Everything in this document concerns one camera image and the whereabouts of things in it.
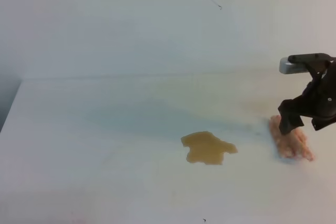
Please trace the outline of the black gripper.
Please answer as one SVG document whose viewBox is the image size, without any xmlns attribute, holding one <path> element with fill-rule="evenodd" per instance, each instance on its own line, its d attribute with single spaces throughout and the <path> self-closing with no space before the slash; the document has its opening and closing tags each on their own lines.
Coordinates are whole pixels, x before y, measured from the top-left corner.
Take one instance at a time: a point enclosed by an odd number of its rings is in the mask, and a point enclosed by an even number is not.
<svg viewBox="0 0 336 224">
<path fill-rule="evenodd" d="M 318 131 L 336 122 L 335 118 L 335 61 L 327 64 L 324 72 L 309 67 L 312 80 L 302 94 L 281 102 L 278 110 L 279 130 L 287 135 L 304 123 L 301 116 L 313 118 L 311 123 Z"/>
</svg>

